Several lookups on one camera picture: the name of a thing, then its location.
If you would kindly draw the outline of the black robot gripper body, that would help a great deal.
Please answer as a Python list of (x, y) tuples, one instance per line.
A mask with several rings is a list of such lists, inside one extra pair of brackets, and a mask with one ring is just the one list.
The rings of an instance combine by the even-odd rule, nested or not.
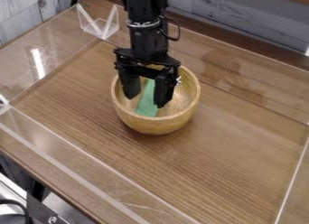
[(180, 61), (169, 56), (169, 42), (177, 41), (180, 36), (169, 36), (168, 19), (139, 23), (127, 20), (130, 29), (130, 47), (115, 49), (117, 70), (135, 69), (141, 77), (156, 79), (158, 76), (172, 75), (178, 84)]

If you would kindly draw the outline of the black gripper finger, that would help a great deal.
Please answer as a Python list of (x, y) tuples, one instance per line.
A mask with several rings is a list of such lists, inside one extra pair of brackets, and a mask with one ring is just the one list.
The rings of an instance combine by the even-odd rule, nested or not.
[(154, 103), (158, 108), (162, 108), (173, 99), (177, 80), (172, 75), (158, 76), (154, 79)]
[(119, 68), (118, 76), (127, 99), (134, 99), (142, 91), (139, 72), (135, 69)]

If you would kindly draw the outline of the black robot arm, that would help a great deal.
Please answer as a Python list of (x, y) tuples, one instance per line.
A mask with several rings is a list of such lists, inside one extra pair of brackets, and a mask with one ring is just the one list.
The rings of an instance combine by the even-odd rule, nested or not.
[(115, 48), (115, 68), (127, 99), (142, 91), (141, 77), (154, 80), (154, 104), (164, 107), (173, 99), (181, 63), (169, 56), (168, 0), (122, 0), (129, 13), (130, 47)]

